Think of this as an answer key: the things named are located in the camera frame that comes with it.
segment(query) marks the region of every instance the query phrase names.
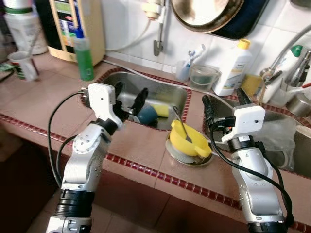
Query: bottle label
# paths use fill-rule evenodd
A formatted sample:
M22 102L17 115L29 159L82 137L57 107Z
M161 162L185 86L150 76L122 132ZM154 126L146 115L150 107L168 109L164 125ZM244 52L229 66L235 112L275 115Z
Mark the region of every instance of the bottle label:
M244 71L248 62L236 62L231 70L227 81L224 84L223 89L234 89L241 78L241 74Z
M66 46L73 47L75 33L69 0L55 0L54 2L62 30L63 41Z

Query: yellow plastic bowl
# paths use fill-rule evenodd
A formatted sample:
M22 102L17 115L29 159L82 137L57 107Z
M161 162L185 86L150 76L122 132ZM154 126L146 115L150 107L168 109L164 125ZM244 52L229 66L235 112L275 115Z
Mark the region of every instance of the yellow plastic bowl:
M199 155L203 158L209 157L212 150L208 145L207 139L200 132L184 124L188 136L192 140L191 143L186 140L186 134L179 120L174 120L171 126L170 141L177 150L188 156Z

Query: green bottle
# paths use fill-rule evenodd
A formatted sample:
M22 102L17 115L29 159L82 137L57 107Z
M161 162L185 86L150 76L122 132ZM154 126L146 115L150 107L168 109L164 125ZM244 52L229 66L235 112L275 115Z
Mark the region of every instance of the green bottle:
M92 81L94 79L94 68L89 39L84 37L81 28L78 28L75 31L75 34L76 36L73 41L73 48L77 57L80 79L83 81Z

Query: white cup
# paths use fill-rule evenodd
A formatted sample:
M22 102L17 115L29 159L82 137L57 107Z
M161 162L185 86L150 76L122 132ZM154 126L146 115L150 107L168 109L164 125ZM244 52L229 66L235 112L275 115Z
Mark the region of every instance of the white cup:
M14 70L19 79L33 81L38 78L39 72L28 52L13 52L8 56L8 59L11 61L12 66L14 66Z

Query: countertop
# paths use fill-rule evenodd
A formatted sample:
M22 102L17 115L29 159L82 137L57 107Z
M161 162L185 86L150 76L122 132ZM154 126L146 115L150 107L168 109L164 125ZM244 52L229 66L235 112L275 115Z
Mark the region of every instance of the countertop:
M137 71L173 80L173 75L169 73L108 59ZM20 81L14 75L0 84L0 120L8 132L47 146L46 128L52 110L67 95L92 82L79 79L76 64L54 58L48 53L35 56L34 61L40 72L38 81ZM95 80L113 68L116 67L105 63L96 65ZM192 91L190 103L185 106L188 109L186 123L200 132L203 125L202 96ZM95 120L93 111L84 107L78 96L67 101L52 122L52 148L58 150L65 138L79 133L92 120ZM231 167L218 157L203 167L180 164L165 149L167 135L168 132L126 121L124 129L113 135L103 169L245 222ZM66 146L63 153L70 156L70 146ZM294 228L300 232L311 232L311 179L287 171L281 173L293 202L293 214L297 221Z

